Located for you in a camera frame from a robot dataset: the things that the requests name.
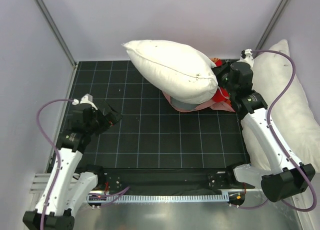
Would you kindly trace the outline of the red patterned pillowcase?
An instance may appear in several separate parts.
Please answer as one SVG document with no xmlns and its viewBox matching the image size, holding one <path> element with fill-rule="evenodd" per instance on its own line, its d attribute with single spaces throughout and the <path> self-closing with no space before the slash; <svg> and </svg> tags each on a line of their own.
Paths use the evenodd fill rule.
<svg viewBox="0 0 320 230">
<path fill-rule="evenodd" d="M 190 59 L 165 59 L 162 93 L 179 112 L 211 108 L 232 112 L 229 95 L 219 88 L 212 68 L 222 65 L 220 59 L 192 56 Z"/>
</svg>

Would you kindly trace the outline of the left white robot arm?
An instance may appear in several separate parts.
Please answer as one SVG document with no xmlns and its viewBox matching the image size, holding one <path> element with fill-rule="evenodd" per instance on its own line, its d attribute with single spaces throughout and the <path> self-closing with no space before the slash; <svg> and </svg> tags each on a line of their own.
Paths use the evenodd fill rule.
<svg viewBox="0 0 320 230">
<path fill-rule="evenodd" d="M 26 211 L 22 219 L 28 229 L 73 229 L 77 211 L 87 195 L 93 189 L 101 190 L 106 184 L 104 168 L 88 165 L 71 186 L 91 137 L 120 122 L 122 115 L 108 103 L 105 103 L 106 114 L 103 114 L 90 94 L 70 102 L 73 104 L 72 118 L 67 129 L 52 144 L 55 161 L 46 187 L 34 210 Z"/>
</svg>

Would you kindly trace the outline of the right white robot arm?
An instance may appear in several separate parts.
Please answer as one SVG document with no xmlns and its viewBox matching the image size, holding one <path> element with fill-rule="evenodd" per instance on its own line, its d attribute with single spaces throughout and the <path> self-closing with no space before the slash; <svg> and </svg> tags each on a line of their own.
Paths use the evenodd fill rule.
<svg viewBox="0 0 320 230">
<path fill-rule="evenodd" d="M 270 165 L 262 170 L 251 164 L 233 165 L 225 175 L 231 188 L 247 183 L 262 189 L 268 200 L 277 202 L 313 191 L 311 180 L 316 171 L 293 153 L 271 119 L 271 108 L 262 95 L 253 90 L 253 71 L 245 62 L 226 62 L 213 68 L 218 85 L 229 94 L 231 106 L 239 114 L 241 122 L 256 137 Z"/>
</svg>

